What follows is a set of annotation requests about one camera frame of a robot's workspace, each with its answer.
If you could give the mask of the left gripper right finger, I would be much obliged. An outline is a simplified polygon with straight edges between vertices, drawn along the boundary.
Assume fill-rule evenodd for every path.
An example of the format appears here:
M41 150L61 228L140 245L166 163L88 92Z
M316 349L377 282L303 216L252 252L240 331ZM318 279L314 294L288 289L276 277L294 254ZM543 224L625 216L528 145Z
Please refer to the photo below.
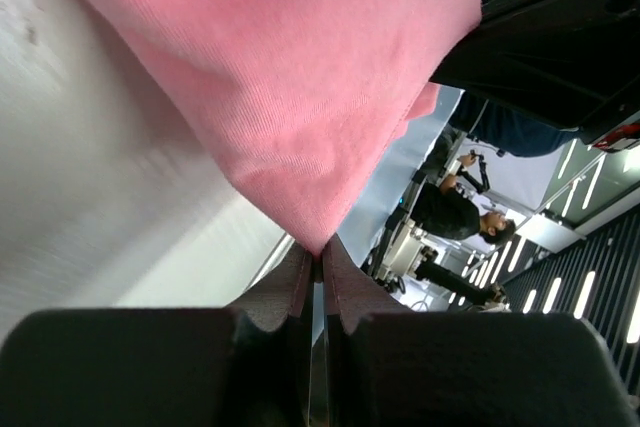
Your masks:
M418 313L322 254L333 426L635 426L606 346L565 314Z

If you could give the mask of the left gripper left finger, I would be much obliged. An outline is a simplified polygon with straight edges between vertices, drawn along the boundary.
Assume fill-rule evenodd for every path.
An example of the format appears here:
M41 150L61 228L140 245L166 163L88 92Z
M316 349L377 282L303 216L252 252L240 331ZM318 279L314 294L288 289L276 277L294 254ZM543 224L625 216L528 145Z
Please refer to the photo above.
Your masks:
M1 348L5 426L304 426L312 256L223 308L50 309Z

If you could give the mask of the pink t shirt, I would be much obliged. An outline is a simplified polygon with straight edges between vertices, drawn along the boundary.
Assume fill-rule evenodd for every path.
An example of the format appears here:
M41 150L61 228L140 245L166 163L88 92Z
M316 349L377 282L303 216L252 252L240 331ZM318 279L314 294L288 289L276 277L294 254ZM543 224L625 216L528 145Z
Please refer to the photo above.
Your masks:
M319 253L481 0L87 0L227 180Z

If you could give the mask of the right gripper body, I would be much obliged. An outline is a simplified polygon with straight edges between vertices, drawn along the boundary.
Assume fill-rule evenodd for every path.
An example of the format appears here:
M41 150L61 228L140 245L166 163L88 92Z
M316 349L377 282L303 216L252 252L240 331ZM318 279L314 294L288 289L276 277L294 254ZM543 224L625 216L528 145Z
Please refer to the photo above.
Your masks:
M639 142L639 0L482 0L432 81L588 145Z

